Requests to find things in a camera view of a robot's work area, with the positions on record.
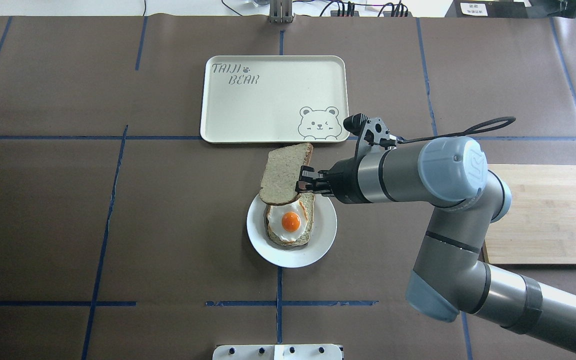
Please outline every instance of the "egg white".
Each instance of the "egg white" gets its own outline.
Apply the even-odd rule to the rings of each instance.
[[[299,216],[299,227],[294,232],[286,231],[282,225],[284,214],[289,212],[293,212]],[[300,200],[281,206],[270,205],[270,210],[265,217],[268,219],[268,229],[285,243],[294,243],[297,241],[297,239],[306,232],[306,226],[309,221],[308,214],[306,214],[306,207]]]

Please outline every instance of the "bear ear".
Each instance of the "bear ear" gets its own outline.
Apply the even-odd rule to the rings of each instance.
[[[334,115],[334,116],[337,116],[339,114],[339,110],[337,110],[337,108],[334,106],[329,106],[326,109],[326,111],[329,112],[330,114]]]
[[[304,116],[304,115],[306,115],[312,111],[313,111],[313,109],[311,109],[310,107],[304,106],[301,108],[301,110],[299,110],[299,114],[301,114],[301,116]]]

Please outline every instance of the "white background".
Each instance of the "white background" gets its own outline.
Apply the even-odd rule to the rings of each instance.
[[[181,16],[235,15],[220,0],[146,0],[146,14],[165,13]],[[245,15],[269,13],[269,6],[256,6],[252,0],[225,0],[233,9]],[[383,4],[357,0],[354,3]],[[418,18],[443,18],[452,0],[406,0],[404,4]],[[295,2],[295,14],[318,16],[327,1]],[[379,7],[357,6],[361,16],[377,16]],[[0,16],[141,16],[144,0],[0,0]]]

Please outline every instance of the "round plate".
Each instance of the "round plate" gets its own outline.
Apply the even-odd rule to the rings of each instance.
[[[314,223],[310,241],[302,246],[288,247],[272,242],[266,234],[266,203],[255,196],[248,208],[246,227],[254,250],[272,264],[284,268],[300,268],[321,259],[332,246],[337,234],[337,214],[330,199],[315,195]]]

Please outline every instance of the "white label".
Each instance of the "white label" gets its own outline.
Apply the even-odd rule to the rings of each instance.
[[[488,12],[486,11],[486,4],[471,4],[468,2],[462,2],[460,5],[461,13],[464,15],[488,16]]]

